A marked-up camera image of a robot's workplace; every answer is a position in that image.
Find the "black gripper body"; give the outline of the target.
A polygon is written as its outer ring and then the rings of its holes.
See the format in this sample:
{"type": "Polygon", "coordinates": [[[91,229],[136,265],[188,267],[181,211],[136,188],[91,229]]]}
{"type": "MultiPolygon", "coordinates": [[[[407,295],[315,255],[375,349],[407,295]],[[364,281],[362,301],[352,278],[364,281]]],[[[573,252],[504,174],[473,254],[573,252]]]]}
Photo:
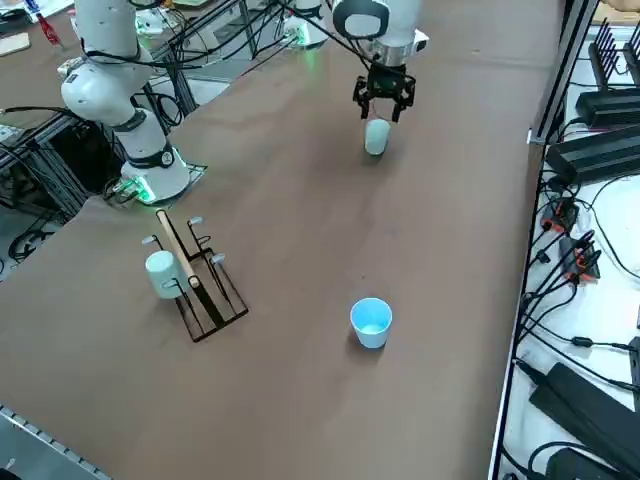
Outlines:
{"type": "Polygon", "coordinates": [[[368,96],[384,99],[401,97],[406,79],[406,66],[389,67],[373,63],[367,75],[368,96]]]}

